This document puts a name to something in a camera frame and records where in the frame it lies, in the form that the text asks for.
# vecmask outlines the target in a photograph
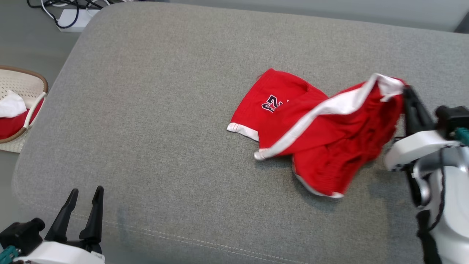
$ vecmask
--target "gray sofa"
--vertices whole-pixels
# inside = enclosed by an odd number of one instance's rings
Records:
[[[469,36],[168,3],[105,8],[80,36],[20,154],[13,189],[68,236],[105,189],[103,253],[121,263],[421,263],[416,210],[381,159],[345,197],[310,194],[288,157],[226,131],[269,68],[332,95],[378,72],[429,109],[469,103]]]

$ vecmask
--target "brown basket rim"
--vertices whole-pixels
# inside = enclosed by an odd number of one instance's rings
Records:
[[[44,76],[40,75],[37,72],[31,71],[31,70],[25,70],[25,69],[21,69],[21,68],[17,68],[17,67],[12,67],[12,66],[4,66],[4,65],[0,65],[0,70],[17,71],[17,72],[20,72],[20,73],[25,73],[25,74],[32,75],[34,77],[38,77],[39,79],[42,80],[42,82],[44,84],[44,93],[47,93],[49,91],[49,84],[47,83],[47,80],[44,78]],[[7,142],[10,142],[10,141],[13,141],[13,140],[19,138],[21,135],[24,134],[24,132],[26,132],[26,128],[22,127],[13,136],[11,136],[9,138],[6,138],[6,139],[0,140],[0,144],[7,143]]]

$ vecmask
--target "basket handle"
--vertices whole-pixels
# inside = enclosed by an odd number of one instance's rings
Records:
[[[29,126],[30,126],[30,120],[31,120],[31,117],[32,117],[32,114],[34,113],[34,111],[36,110],[36,107],[38,107],[38,104],[39,102],[41,102],[41,100],[44,98],[44,101],[45,101],[45,97],[47,96],[47,93],[46,92],[42,92],[40,96],[38,96],[36,98],[36,100],[34,101],[34,104],[31,106],[29,112],[28,112],[28,115],[26,116],[26,120],[24,121],[24,125],[23,127],[28,129]]]

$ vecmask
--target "stitching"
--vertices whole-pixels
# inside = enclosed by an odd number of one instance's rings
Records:
[[[46,211],[46,210],[44,210],[44,209],[39,209],[39,210],[40,210],[40,211],[44,211],[44,212],[46,212],[46,213],[49,213],[49,211]],[[112,225],[106,225],[106,226],[113,227],[113,228],[115,228],[115,229],[119,229],[118,227],[112,226]],[[159,235],[155,235],[155,234],[148,234],[148,233],[144,233],[144,232],[140,232],[140,231],[135,231],[135,230],[130,230],[130,229],[124,229],[124,230],[128,230],[128,231],[135,232],[135,233],[140,233],[140,234],[144,234],[144,235],[150,235],[150,236],[154,236],[154,237],[160,237],[160,238],[164,238],[164,239],[168,239],[168,240],[178,241],[178,242],[182,242],[182,243],[187,243],[187,244],[191,244],[191,245],[195,245],[195,246],[200,246],[200,247],[204,247],[204,248],[217,249],[217,250],[225,251],[225,252],[228,252],[228,253],[234,253],[234,254],[238,254],[238,255],[242,255],[242,256],[249,256],[249,257],[258,258],[258,259],[262,259],[262,260],[266,260],[266,261],[270,261],[270,262],[275,262],[275,263],[280,263],[280,264],[286,264],[286,263],[284,263],[284,262],[279,262],[279,261],[275,261],[275,260],[265,259],[265,258],[261,258],[261,257],[257,257],[257,256],[250,256],[250,255],[243,254],[243,253],[233,252],[233,251],[229,251],[229,250],[225,250],[225,249],[221,249],[221,248],[216,248],[216,247],[209,247],[209,246],[200,245],[200,244],[197,244],[197,243],[192,243],[192,242],[188,242],[188,241],[182,241],[182,240],[179,240],[179,239],[174,239],[174,238],[159,236]]]
[[[23,201],[24,203],[27,204],[27,202],[25,202],[23,199],[21,199],[21,195],[20,195],[20,194],[16,193],[16,196],[17,196],[21,201]],[[46,208],[46,209],[50,209],[50,210],[53,210],[53,211],[59,211],[58,209],[55,209],[55,208],[52,208],[52,207],[48,207],[48,206],[44,206],[44,205],[39,205],[39,204],[36,204],[36,203],[34,203],[34,202],[30,202],[29,204],[32,204],[32,205],[35,205],[35,206],[38,206],[38,207],[42,207],[42,208]],[[39,209],[40,211],[48,212],[48,211],[46,211],[46,210],[44,210],[44,209],[40,209],[40,208],[38,208],[38,209]],[[82,220],[82,221],[86,221],[86,219],[87,219],[87,216],[84,216],[84,215],[81,215],[81,214],[77,214],[77,213],[73,213],[73,212],[72,212],[72,215],[78,216],[77,219]],[[262,255],[262,256],[266,256],[266,257],[271,257],[271,258],[275,258],[275,259],[279,259],[279,260],[290,261],[290,262],[299,263],[299,264],[308,264],[308,263],[305,263],[305,262],[296,261],[296,260],[291,260],[291,259],[287,259],[287,258],[282,258],[282,257],[279,257],[279,256],[272,256],[272,255],[268,255],[268,254],[264,254],[264,253],[258,253],[258,252],[255,252],[255,251],[250,251],[250,250],[246,250],[246,249],[242,249],[242,248],[229,247],[229,246],[225,246],[225,245],[221,245],[221,244],[206,242],[206,241],[202,241],[202,240],[196,240],[196,239],[192,239],[192,238],[188,238],[188,237],[183,237],[183,236],[178,236],[178,235],[173,235],[173,234],[168,234],[168,233],[164,233],[164,232],[160,232],[160,231],[154,231],[154,230],[150,230],[150,229],[144,229],[144,228],[140,228],[140,227],[136,227],[136,226],[132,226],[132,225],[119,224],[119,223],[115,223],[115,222],[111,222],[111,221],[105,221],[105,220],[104,220],[103,222],[104,222],[104,223],[115,224],[115,225],[126,226],[126,227],[130,227],[130,228],[135,228],[135,229],[139,229],[139,230],[144,230],[144,231],[148,231],[148,232],[152,232],[152,233],[159,233],[159,234],[162,234],[162,235],[177,237],[177,238],[186,239],[186,240],[190,240],[190,241],[196,241],[196,242],[200,242],[200,243],[210,244],[210,245],[219,246],[219,247],[223,247],[223,248],[235,249],[235,250],[244,251],[244,252],[247,252],[247,253],[252,253],[252,254],[257,254],[257,255]],[[113,226],[113,225],[106,225],[106,226],[119,229],[119,227],[116,227],[116,226]],[[222,250],[222,251],[226,251],[226,252],[230,252],[230,253],[235,253],[235,254],[239,254],[239,255],[243,255],[243,256],[250,256],[250,255],[246,255],[246,254],[242,254],[242,253],[237,253],[237,252],[233,252],[233,251],[229,251],[229,250],[224,250],[224,249],[221,249],[221,248],[209,247],[209,246],[200,245],[200,244],[196,244],[196,243],[192,243],[192,242],[188,242],[188,241],[181,241],[181,240],[177,240],[177,239],[172,239],[172,238],[167,238],[167,237],[163,237],[163,236],[158,236],[158,235],[155,235],[155,234],[144,233],[144,232],[135,231],[135,230],[131,230],[131,229],[126,229],[126,230],[129,230],[129,231],[132,231],[132,232],[136,232],[136,233],[142,233],[142,234],[146,234],[146,235],[150,235],[150,236],[161,237],[161,238],[165,238],[165,239],[169,239],[169,240],[174,240],[174,241],[179,241],[179,242],[194,244],[194,245],[198,245],[198,246],[201,246],[201,247],[214,248],[214,249],[218,249],[218,250]],[[260,257],[256,257],[256,256],[250,256],[250,257],[259,258],[259,259],[263,259],[263,260],[267,260],[267,261],[272,261],[272,262],[277,262],[277,263],[284,264],[283,262],[273,261],[273,260],[264,259],[264,258],[260,258]]]

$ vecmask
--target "sofa seam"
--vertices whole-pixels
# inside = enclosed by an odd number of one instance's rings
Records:
[[[17,187],[17,181],[16,181],[16,180],[14,180],[14,185],[15,185],[15,187]],[[39,205],[39,204],[36,204],[36,203],[34,203],[34,202],[26,202],[26,201],[24,201],[23,199],[21,199],[21,196],[18,195],[18,193],[17,193],[17,197],[19,198],[19,200],[21,200],[21,201],[22,201],[23,203],[25,203],[25,204],[35,205],[35,206],[39,207],[38,209],[41,210],[41,211],[49,212],[49,211],[47,211],[47,210],[45,210],[45,209],[50,209],[50,210],[53,210],[53,211],[59,211],[59,209],[55,209],[55,208],[48,207],[48,206],[44,206],[44,205]],[[80,214],[77,214],[77,213],[72,213],[72,215],[79,216],[79,217],[75,217],[75,219],[82,220],[82,221],[86,221],[85,219],[81,219],[81,218],[80,218],[80,217],[86,218],[86,216],[84,216],[84,215],[80,215]],[[105,221],[105,220],[103,220],[103,222],[105,222],[105,223],[110,223],[110,224],[115,224],[115,225],[122,225],[122,226],[130,227],[130,228],[135,228],[135,229],[139,229],[139,230],[145,230],[145,231],[153,232],[153,233],[159,233],[159,234],[166,235],[166,236],[173,236],[173,237],[177,237],[177,238],[181,238],[181,239],[186,239],[186,240],[191,240],[191,241],[197,241],[197,242],[200,242],[200,243],[215,245],[215,246],[219,246],[219,247],[223,247],[223,248],[236,249],[236,250],[244,251],[244,252],[247,252],[247,253],[262,255],[262,256],[266,256],[266,257],[270,257],[270,258],[275,258],[275,259],[279,259],[279,260],[284,260],[284,261],[289,261],[289,262],[293,262],[293,263],[308,264],[308,263],[305,263],[305,262],[296,261],[296,260],[291,260],[291,259],[287,259],[287,258],[282,258],[282,257],[279,257],[279,256],[271,256],[271,255],[268,255],[268,254],[259,253],[259,252],[255,252],[255,251],[250,251],[250,250],[246,250],[246,249],[242,249],[242,248],[229,247],[229,246],[226,246],[226,245],[221,245],[221,244],[206,242],[206,241],[202,241],[202,240],[196,240],[196,239],[192,239],[192,238],[188,238],[188,237],[183,237],[183,236],[168,234],[168,233],[164,233],[164,232],[160,232],[160,231],[154,231],[154,230],[144,229],[144,228],[140,228],[140,227],[136,227],[136,226],[125,225],[125,224],[119,224],[119,223],[115,223],[115,222],[111,222],[111,221]],[[109,226],[109,227],[116,228],[116,229],[120,229],[120,228],[117,227],[117,226],[107,225],[107,224],[105,224],[105,225],[106,225],[106,226]],[[201,246],[201,247],[214,248],[214,249],[218,249],[218,250],[222,250],[222,251],[226,251],[226,252],[231,252],[231,253],[235,253],[235,254],[239,254],[239,255],[250,256],[250,257],[253,257],[253,258],[258,258],[258,259],[263,259],[263,260],[266,260],[266,261],[271,261],[271,262],[276,262],[276,263],[284,264],[283,262],[278,262],[278,261],[274,261],[274,260],[264,259],[264,258],[260,258],[260,257],[256,257],[256,256],[251,256],[251,255],[246,255],[246,254],[242,254],[242,253],[238,253],[238,252],[233,252],[233,251],[229,251],[229,250],[225,250],[225,249],[221,249],[221,248],[217,248],[217,247],[209,247],[209,246],[200,245],[200,244],[196,244],[196,243],[192,243],[192,242],[188,242],[188,241],[182,241],[182,240],[177,240],[177,239],[171,239],[171,238],[167,238],[167,237],[163,237],[163,236],[158,236],[158,235],[155,235],[155,234],[150,234],[150,233],[145,233],[145,232],[140,232],[140,231],[136,231],[136,230],[131,230],[131,229],[127,229],[127,230],[132,231],[132,232],[136,232],[136,233],[141,233],[141,234],[146,234],[146,235],[150,235],[150,236],[156,236],[156,237],[166,238],[166,239],[169,239],[169,240],[174,240],[174,241],[179,241],[179,242],[194,244],[194,245],[198,245],[198,246]]]

